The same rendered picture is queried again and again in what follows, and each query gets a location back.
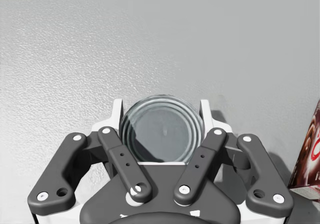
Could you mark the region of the blue can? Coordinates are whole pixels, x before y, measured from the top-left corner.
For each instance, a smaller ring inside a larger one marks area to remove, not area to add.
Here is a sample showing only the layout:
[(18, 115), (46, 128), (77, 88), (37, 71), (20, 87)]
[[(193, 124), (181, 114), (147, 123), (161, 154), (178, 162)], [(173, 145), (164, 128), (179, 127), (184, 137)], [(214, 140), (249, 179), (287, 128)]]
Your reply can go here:
[(186, 100), (152, 95), (124, 114), (119, 136), (139, 162), (188, 163), (204, 139), (203, 121)]

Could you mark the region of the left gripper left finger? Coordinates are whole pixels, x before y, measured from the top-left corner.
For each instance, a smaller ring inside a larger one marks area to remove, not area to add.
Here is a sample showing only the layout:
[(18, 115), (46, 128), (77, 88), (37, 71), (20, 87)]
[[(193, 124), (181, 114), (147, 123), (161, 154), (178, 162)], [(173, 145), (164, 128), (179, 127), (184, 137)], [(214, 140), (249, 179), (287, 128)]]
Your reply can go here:
[(152, 185), (118, 132), (124, 115), (123, 101), (113, 101), (111, 116), (95, 123), (90, 135), (68, 134), (27, 197), (30, 212), (50, 215), (71, 209), (82, 177), (96, 163), (110, 164), (129, 196), (138, 203), (152, 197)]

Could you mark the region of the red and white carton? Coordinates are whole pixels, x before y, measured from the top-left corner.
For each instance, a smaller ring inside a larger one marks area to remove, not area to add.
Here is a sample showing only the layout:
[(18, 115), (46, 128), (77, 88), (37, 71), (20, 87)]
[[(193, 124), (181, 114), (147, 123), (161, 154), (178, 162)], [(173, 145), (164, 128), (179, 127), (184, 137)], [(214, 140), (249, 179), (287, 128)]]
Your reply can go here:
[(287, 187), (295, 194), (320, 203), (320, 99)]

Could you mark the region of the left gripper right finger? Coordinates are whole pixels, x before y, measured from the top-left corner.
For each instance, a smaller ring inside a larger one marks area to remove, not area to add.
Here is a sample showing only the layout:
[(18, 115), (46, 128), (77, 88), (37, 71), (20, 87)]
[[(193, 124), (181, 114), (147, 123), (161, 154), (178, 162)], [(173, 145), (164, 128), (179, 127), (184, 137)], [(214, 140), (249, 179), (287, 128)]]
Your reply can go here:
[(289, 215), (294, 200), (261, 140), (254, 134), (235, 137), (228, 124), (213, 119), (207, 99), (200, 101), (204, 139), (180, 176), (173, 191), (177, 204), (189, 206), (200, 196), (212, 169), (233, 166), (246, 188), (245, 205), (261, 215)]

